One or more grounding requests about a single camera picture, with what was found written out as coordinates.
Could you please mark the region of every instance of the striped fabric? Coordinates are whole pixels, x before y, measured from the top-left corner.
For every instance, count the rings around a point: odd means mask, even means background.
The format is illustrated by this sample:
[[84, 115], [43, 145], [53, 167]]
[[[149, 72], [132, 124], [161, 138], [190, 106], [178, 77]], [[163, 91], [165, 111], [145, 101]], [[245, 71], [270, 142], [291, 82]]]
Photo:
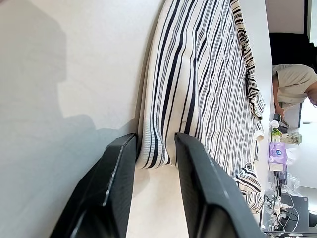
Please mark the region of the striped fabric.
[[144, 84], [139, 168], [176, 164], [174, 134], [198, 138], [227, 173], [253, 163], [264, 102], [237, 0], [166, 0]]
[[240, 170], [233, 179], [241, 191], [252, 213], [259, 213], [264, 204], [261, 196], [261, 186], [259, 184], [256, 172], [250, 163]]

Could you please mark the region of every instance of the white wall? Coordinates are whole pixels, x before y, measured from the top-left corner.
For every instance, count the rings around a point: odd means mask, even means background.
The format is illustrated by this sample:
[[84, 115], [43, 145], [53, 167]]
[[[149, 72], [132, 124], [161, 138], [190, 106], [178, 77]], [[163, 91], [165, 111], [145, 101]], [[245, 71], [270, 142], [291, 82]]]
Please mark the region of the white wall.
[[270, 32], [304, 33], [304, 0], [265, 0]]
[[299, 158], [295, 164], [288, 167], [288, 172], [299, 179], [301, 186], [317, 188], [317, 123], [302, 124], [295, 131], [301, 133], [303, 142], [299, 146], [293, 146], [298, 149]]
[[[48, 237], [106, 145], [136, 130], [140, 78], [162, 2], [0, 3], [0, 237]], [[265, 2], [240, 3], [257, 81], [270, 105]], [[264, 184], [267, 147], [266, 139], [260, 147]], [[136, 171], [128, 237], [186, 235], [177, 169]]]

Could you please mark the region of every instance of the person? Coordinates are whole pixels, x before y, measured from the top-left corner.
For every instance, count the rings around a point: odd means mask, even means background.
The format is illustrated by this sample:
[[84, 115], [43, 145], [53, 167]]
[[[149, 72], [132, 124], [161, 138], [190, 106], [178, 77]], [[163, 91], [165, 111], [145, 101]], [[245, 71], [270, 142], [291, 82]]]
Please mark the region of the person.
[[282, 119], [286, 109], [307, 97], [317, 106], [317, 76], [312, 68], [302, 64], [275, 65], [272, 79], [275, 113]]

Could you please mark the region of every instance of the black cable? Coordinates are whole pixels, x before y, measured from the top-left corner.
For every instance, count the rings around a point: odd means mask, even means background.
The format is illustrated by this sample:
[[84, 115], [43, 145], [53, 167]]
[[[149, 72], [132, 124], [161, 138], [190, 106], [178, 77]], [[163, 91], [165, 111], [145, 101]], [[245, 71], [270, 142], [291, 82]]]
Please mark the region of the black cable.
[[284, 209], [281, 209], [281, 211], [287, 212], [287, 213], [292, 214], [292, 215], [294, 215], [296, 217], [296, 219], [289, 219], [289, 221], [297, 221], [298, 220], [298, 216], [296, 214], [294, 214], [294, 213], [292, 213], [290, 211], [284, 210]]

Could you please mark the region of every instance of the plastic bag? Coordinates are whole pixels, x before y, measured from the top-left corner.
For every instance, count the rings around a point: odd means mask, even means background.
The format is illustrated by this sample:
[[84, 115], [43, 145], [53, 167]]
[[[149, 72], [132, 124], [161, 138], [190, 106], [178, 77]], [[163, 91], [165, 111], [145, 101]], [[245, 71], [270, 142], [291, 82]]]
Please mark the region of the plastic bag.
[[293, 165], [299, 158], [298, 150], [296, 148], [286, 148], [286, 154], [287, 154], [286, 164], [288, 166]]
[[299, 187], [300, 182], [298, 178], [292, 176], [290, 173], [287, 173], [287, 186], [284, 187], [286, 192], [293, 196], [302, 197], [302, 195], [298, 191]]

